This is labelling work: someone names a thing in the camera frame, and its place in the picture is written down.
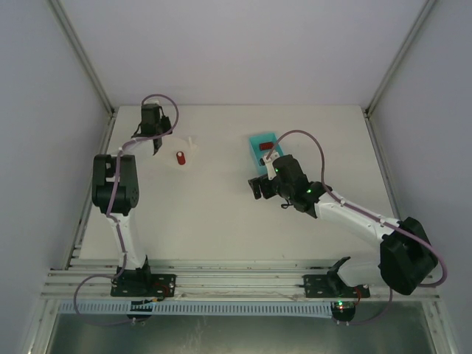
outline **teal bin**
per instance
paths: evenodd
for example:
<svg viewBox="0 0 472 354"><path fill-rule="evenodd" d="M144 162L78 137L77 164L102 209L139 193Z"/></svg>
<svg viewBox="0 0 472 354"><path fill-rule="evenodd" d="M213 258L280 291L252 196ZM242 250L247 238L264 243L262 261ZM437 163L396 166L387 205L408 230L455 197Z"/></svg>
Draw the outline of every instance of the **teal bin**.
<svg viewBox="0 0 472 354"><path fill-rule="evenodd" d="M266 167L260 163L261 158L268 153L268 150L261 151L259 148L259 144L262 144L264 142L275 142L277 141L277 137L275 136L275 133L266 133L266 134L260 134L256 136L251 136L249 138L249 144L251 144L251 152L252 152L252 158L254 159L254 163L256 164L257 172L260 175L265 175L267 173ZM275 148L275 151L279 153L280 156L283 156L282 149L280 148L280 145L278 145Z"/></svg>

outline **gray floor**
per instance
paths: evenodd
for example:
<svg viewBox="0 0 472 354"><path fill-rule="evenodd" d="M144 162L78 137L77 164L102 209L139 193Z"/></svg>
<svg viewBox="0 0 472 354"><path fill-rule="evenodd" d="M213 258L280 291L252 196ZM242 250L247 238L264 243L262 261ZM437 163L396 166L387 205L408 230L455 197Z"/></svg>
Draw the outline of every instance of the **gray floor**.
<svg viewBox="0 0 472 354"><path fill-rule="evenodd" d="M362 304L357 320L382 304ZM89 316L95 321L117 315ZM102 328L60 315L49 354L427 354L435 353L421 306L395 303L374 324L338 327L329 319L154 316L143 327Z"/></svg>

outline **white table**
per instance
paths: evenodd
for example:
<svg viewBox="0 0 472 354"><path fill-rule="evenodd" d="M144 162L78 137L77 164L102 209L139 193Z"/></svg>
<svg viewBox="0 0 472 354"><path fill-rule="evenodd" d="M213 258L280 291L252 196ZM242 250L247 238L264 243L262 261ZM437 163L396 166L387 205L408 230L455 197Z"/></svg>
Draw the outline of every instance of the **white table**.
<svg viewBox="0 0 472 354"><path fill-rule="evenodd" d="M172 107L164 109L173 119ZM357 204L392 216L358 106L189 105L180 110L174 136L191 136L199 146L191 168L176 170L157 158L138 166L136 221L151 260L331 260L374 252L336 225L280 208L278 196L254 200L247 182L257 176L249 136L303 129L324 148L330 186ZM127 141L139 122L139 106L121 107L108 151ZM291 135L281 145L310 180L319 180L319 152L309 138ZM117 258L111 227L93 207L80 259Z"/></svg>

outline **black mounting plate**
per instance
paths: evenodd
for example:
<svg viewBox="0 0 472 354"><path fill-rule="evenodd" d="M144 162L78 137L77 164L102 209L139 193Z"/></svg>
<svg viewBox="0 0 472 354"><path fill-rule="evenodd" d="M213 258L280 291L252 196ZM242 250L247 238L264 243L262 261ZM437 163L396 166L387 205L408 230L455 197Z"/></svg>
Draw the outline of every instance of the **black mounting plate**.
<svg viewBox="0 0 472 354"><path fill-rule="evenodd" d="M174 297L176 279L175 274L151 274L150 286L147 290L140 288L139 294L134 292L136 288L133 283L118 281L115 282L116 286L112 286L110 295L113 297L157 297L158 299Z"/></svg>
<svg viewBox="0 0 472 354"><path fill-rule="evenodd" d="M333 289L328 285L327 275L312 274L303 276L303 286L307 299L321 299L335 297L339 299L357 299L358 294L356 288L361 292L362 299L370 297L370 291L362 285L356 288L347 287L340 294L335 294Z"/></svg>

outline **white wall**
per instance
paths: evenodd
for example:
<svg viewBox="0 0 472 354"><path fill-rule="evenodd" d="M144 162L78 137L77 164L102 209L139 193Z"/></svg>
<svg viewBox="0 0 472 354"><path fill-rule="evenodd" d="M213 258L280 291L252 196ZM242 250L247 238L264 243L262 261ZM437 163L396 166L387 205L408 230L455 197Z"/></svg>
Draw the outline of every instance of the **white wall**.
<svg viewBox="0 0 472 354"><path fill-rule="evenodd" d="M441 293L472 337L472 2L440 1L375 112L402 215L424 224L450 276Z"/></svg>
<svg viewBox="0 0 472 354"><path fill-rule="evenodd" d="M63 0L114 105L367 106L425 0Z"/></svg>
<svg viewBox="0 0 472 354"><path fill-rule="evenodd" d="M0 343L17 353L71 240L105 112L45 0L3 1L0 33Z"/></svg>

